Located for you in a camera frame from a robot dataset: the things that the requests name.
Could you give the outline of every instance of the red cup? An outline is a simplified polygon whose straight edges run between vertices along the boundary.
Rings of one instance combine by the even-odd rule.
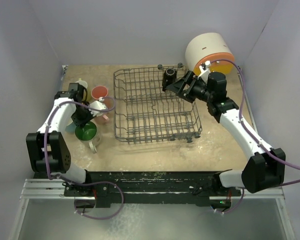
[[[105,86],[96,86],[91,91],[91,96],[93,99],[99,101],[99,98],[104,98],[108,96],[108,88]],[[103,103],[106,105],[108,109],[112,107],[112,100],[109,98],[105,98]],[[95,122],[97,124],[104,124],[109,122],[109,118],[106,114],[103,114],[102,116],[97,116],[94,118]]]

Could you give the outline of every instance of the wire dish rack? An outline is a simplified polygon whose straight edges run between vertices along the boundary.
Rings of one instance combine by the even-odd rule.
[[[114,136],[121,142],[151,143],[200,138],[201,121],[196,103],[189,103],[167,90],[162,91],[163,73],[183,65],[121,69],[113,74]]]

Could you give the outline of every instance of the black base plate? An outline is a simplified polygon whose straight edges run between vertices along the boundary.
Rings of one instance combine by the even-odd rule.
[[[234,187],[213,187],[217,171],[95,171],[89,172],[91,182],[108,181],[117,184],[124,194],[126,204],[194,204],[199,207],[211,205],[209,197],[240,196]],[[97,208],[109,208],[112,203],[121,203],[121,195],[110,184],[94,187],[69,186],[65,197],[93,197],[96,190]]]

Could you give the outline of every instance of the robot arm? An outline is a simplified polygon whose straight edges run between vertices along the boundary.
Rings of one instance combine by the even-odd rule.
[[[44,154],[44,135],[47,126],[48,162],[51,175],[60,175],[76,183],[86,181],[86,171],[71,163],[71,155],[62,133],[72,118],[76,126],[83,127],[91,119],[102,115],[102,112],[90,110],[77,104],[63,104],[65,102],[81,103],[84,95],[84,87],[78,83],[70,83],[68,91],[59,91],[54,96],[53,108],[44,124],[35,133],[29,133],[26,137],[26,145],[32,170],[35,173],[46,173]],[[94,109],[105,110],[105,104],[95,101],[89,105]]]
[[[210,62],[200,66],[201,74],[196,76],[188,71],[180,80],[165,86],[180,98],[192,103],[199,99],[207,103],[211,116],[233,136],[242,148],[248,162],[243,170],[227,170],[218,173],[215,178],[218,185],[225,188],[246,188],[251,193],[276,187],[283,183],[285,165],[272,159],[260,144],[276,157],[285,161],[286,155],[281,148],[273,149],[265,142],[242,117],[239,107],[227,97],[226,76],[220,72],[210,72]],[[244,129],[242,122],[258,142]]]

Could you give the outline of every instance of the wooden table surface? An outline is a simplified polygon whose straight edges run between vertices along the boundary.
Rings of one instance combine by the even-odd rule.
[[[62,90],[79,78],[89,87],[103,85],[113,96],[113,73],[120,69],[152,67],[152,65],[70,65],[68,66]],[[233,70],[226,76],[228,96],[240,105],[242,88]],[[202,132],[201,138],[192,143],[185,140],[128,144],[115,139],[113,113],[110,123],[98,125],[102,142],[93,154],[74,134],[64,133],[64,139],[71,153],[71,160],[88,171],[222,171],[243,169],[247,163],[243,151],[216,120],[210,116],[206,103],[196,101]],[[251,124],[247,106],[243,115]]]

